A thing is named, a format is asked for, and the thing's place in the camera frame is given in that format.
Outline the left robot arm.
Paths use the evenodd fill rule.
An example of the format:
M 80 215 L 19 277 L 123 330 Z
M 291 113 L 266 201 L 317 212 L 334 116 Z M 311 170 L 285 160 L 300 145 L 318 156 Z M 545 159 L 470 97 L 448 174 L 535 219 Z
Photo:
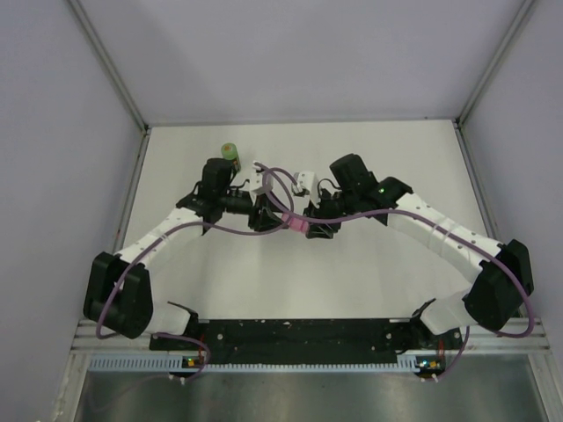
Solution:
M 176 281 L 165 272 L 174 257 L 210 229 L 220 229 L 225 214 L 246 215 L 253 223 L 248 235 L 265 233 L 257 220 L 267 213 L 261 204 L 271 190 L 271 177 L 262 164 L 254 164 L 249 187 L 232 183 L 234 164 L 224 158 L 210 158 L 201 178 L 190 193 L 147 234 L 115 252 L 101 252 L 92 262 L 84 298 L 84 316 L 112 335 L 138 338 L 144 333 L 169 333 L 180 348 L 199 340 L 199 327 L 190 322 L 189 310 L 174 298 Z

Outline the green pill bottle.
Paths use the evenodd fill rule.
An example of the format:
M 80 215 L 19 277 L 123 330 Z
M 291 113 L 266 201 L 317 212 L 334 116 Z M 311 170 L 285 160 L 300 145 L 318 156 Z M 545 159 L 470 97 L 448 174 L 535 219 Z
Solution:
M 232 142 L 227 142 L 221 147 L 222 158 L 228 160 L 236 173 L 241 172 L 240 157 L 237 146 Z

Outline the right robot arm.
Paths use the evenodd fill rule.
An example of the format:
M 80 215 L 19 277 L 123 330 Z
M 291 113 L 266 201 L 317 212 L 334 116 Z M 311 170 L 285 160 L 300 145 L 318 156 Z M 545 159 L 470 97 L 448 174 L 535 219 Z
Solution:
M 308 238 L 331 239 L 341 218 L 362 215 L 411 237 L 458 270 L 469 286 L 448 297 L 431 299 L 414 312 L 413 342 L 429 348 L 443 333 L 479 325 L 500 331 L 534 290 L 528 248 L 513 239 L 503 244 L 481 236 L 440 213 L 403 181 L 379 180 L 356 154 L 330 166 L 335 191 L 321 188 L 318 178 L 297 173 L 292 190 L 310 197 L 303 211 L 310 218 Z

